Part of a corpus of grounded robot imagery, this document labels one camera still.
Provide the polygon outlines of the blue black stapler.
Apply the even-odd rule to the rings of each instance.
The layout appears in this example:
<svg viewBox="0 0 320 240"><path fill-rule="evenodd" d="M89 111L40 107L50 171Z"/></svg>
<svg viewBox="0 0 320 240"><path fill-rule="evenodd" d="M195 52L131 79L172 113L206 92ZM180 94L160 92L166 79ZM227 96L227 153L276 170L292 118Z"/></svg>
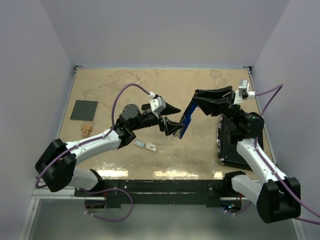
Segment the blue black stapler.
<svg viewBox="0 0 320 240"><path fill-rule="evenodd" d="M187 108L185 109L184 113L182 114L182 117L180 119L180 123L184 125L184 128L179 130L178 138L182 139L191 120L192 120L192 114L198 107L198 104L192 99L190 103L188 104Z"/></svg>

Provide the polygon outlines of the white staple box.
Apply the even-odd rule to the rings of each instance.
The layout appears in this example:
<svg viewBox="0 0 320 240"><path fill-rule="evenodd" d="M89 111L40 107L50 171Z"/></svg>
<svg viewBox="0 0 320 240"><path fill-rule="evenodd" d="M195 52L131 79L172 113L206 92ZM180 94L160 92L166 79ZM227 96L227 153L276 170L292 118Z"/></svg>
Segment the white staple box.
<svg viewBox="0 0 320 240"><path fill-rule="evenodd" d="M147 150L149 150L149 151L156 152L158 146L155 145L155 144L152 144L152 143L150 143L150 142L147 142L146 145L145 145L145 148L146 148Z"/></svg>

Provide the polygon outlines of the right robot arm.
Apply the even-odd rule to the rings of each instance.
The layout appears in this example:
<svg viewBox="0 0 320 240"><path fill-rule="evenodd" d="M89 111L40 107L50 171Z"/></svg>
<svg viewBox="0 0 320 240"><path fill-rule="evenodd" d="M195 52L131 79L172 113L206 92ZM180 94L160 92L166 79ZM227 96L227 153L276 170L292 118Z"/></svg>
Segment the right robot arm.
<svg viewBox="0 0 320 240"><path fill-rule="evenodd" d="M267 224L301 215L301 185L295 177L288 177L269 159L258 143L265 121L256 112L245 112L240 104L256 96L254 91L232 86L195 90L192 101L205 115L219 115L235 126L227 131L228 143L244 158L258 181L244 172L227 173L223 178L223 192L230 197L237 193L255 204L260 218Z"/></svg>

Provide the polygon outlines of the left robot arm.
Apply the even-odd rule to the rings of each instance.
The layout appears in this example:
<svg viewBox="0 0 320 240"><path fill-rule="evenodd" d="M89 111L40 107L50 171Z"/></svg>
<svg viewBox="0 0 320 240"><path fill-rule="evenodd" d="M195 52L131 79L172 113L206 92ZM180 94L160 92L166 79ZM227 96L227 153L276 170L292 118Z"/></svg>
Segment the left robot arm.
<svg viewBox="0 0 320 240"><path fill-rule="evenodd" d="M78 141L53 140L35 164L38 178L53 193L65 187L74 187L85 189L92 196L99 196L104 190L102 177L93 169L83 170L76 166L99 154L129 145L136 138L135 130L159 126L167 136L175 133L184 124L173 122L167 116L180 112L179 108L170 104L166 104L160 113L152 112L149 104L141 108L128 104L113 129Z"/></svg>

